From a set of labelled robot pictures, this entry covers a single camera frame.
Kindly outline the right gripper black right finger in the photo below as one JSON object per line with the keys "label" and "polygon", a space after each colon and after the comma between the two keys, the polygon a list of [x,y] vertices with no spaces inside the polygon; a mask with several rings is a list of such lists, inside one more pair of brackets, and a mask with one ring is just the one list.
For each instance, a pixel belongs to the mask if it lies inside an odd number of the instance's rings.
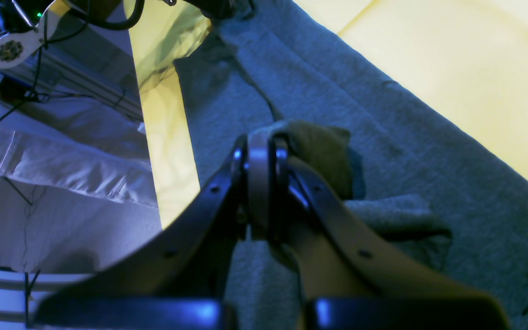
{"label": "right gripper black right finger", "polygon": [[287,137],[264,137],[264,232],[289,250],[307,330],[507,330],[490,295],[420,265],[356,219]]}

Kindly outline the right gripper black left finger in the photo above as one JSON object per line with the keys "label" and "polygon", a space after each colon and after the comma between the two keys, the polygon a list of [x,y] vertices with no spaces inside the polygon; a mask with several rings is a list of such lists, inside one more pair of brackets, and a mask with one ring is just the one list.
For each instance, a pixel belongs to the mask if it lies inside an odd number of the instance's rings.
{"label": "right gripper black left finger", "polygon": [[237,330],[223,300],[247,228],[264,239],[264,137],[241,136],[192,203],[123,261],[42,302],[35,327]]}

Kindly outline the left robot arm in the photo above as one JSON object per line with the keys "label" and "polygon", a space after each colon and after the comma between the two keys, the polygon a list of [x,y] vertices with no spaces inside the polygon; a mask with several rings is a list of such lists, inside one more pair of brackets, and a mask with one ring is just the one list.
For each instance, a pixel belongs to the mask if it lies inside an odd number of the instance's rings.
{"label": "left robot arm", "polygon": [[[32,54],[51,44],[61,43],[93,25],[107,31],[125,31],[141,19],[145,2],[136,0],[130,16],[120,22],[94,17],[92,0],[79,9],[75,0],[0,0],[0,69],[25,62]],[[72,35],[53,38],[64,16],[83,22]]]}

